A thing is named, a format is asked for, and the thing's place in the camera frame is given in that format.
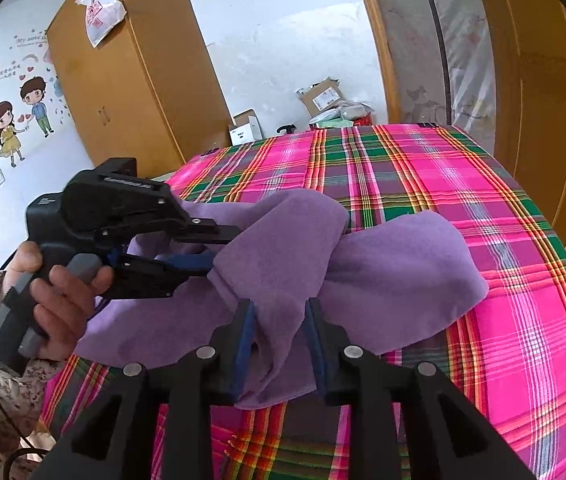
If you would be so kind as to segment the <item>person left hand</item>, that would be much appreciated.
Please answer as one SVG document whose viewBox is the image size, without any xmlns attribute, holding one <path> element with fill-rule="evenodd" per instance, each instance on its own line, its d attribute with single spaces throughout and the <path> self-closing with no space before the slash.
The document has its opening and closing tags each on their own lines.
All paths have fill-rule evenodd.
<svg viewBox="0 0 566 480">
<path fill-rule="evenodd" d="M 37 278 L 30 284 L 31 295 L 38 302 L 34 318 L 48 334 L 39 359 L 66 361 L 74 353 L 94 314 L 95 298 L 102 296 L 113 280 L 114 271 L 109 266 L 102 266 L 89 283 L 64 266 L 53 266 L 47 282 Z"/>
</svg>

